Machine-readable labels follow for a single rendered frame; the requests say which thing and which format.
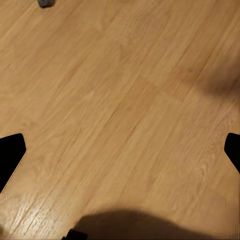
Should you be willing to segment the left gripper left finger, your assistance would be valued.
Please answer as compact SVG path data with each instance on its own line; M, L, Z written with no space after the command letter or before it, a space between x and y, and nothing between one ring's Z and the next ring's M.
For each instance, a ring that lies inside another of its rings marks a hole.
M21 133L0 138L0 193L26 152Z

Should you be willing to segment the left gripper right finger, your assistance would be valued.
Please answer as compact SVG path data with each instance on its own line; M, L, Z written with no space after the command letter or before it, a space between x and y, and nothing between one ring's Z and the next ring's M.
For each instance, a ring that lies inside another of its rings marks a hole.
M224 151L240 173L240 135L235 133L228 133Z

